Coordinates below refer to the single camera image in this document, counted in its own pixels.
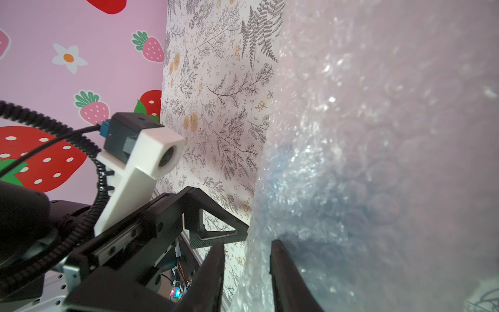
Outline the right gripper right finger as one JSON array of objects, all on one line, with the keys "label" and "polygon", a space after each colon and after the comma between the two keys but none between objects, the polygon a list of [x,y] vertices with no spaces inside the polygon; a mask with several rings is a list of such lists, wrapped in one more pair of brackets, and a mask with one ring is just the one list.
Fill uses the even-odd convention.
[{"label": "right gripper right finger", "polygon": [[281,240],[272,241],[270,274],[275,311],[323,312]]}]

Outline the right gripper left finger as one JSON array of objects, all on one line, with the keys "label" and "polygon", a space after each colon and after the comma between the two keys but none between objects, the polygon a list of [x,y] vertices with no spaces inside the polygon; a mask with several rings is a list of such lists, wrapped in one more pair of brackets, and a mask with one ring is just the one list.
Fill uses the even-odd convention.
[{"label": "right gripper left finger", "polygon": [[191,288],[173,311],[221,311],[224,269],[224,245],[215,243],[199,268]]}]

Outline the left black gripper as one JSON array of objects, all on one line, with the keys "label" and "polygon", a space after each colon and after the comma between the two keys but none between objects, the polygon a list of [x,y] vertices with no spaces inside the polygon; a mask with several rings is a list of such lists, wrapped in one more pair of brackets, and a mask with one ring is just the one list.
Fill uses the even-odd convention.
[{"label": "left black gripper", "polygon": [[[192,248],[207,248],[244,242],[248,228],[200,188],[162,194],[68,256],[68,295],[62,309],[173,311],[180,301],[174,303],[158,290],[164,270],[181,268],[174,244],[182,232],[188,231]],[[191,285],[201,265],[192,262]]]}]

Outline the clear bubble wrap sheet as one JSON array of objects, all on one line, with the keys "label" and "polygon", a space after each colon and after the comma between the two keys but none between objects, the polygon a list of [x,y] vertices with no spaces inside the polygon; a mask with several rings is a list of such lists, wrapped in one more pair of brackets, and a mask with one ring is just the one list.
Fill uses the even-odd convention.
[{"label": "clear bubble wrap sheet", "polygon": [[498,310],[498,2],[288,1],[231,311]]}]

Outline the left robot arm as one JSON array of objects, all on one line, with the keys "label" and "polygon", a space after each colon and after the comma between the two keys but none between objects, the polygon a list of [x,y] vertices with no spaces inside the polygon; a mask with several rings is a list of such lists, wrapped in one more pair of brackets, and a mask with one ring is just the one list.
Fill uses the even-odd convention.
[{"label": "left robot arm", "polygon": [[224,244],[248,226],[200,188],[148,198],[102,233],[94,205],[1,184],[1,310],[219,311]]}]

